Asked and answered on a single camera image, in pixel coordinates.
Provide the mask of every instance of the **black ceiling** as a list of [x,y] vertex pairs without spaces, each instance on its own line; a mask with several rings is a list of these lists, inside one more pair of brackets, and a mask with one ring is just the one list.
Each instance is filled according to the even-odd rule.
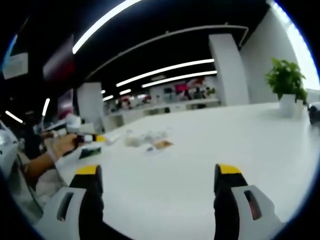
[[[142,0],[107,22],[80,48],[74,55],[76,73],[72,81],[47,86],[42,68],[57,48],[72,34],[76,42],[96,20],[121,2],[55,0],[35,5],[13,49],[13,53],[28,52],[29,73],[5,81],[5,87],[1,88],[4,103],[1,112],[11,109],[24,115],[33,110],[40,116],[47,97],[57,98],[66,89],[80,85],[91,72],[119,53],[167,31],[227,23],[248,27],[248,39],[268,10],[265,0]],[[123,88],[117,89],[115,85],[159,68],[211,58],[208,35],[216,33],[231,33],[239,44],[244,30],[206,29],[165,37],[120,56],[87,81],[101,81],[106,95],[127,88],[138,89],[150,78]],[[164,74],[174,77],[213,69],[211,63]],[[53,104],[49,106],[49,111],[56,110]]]

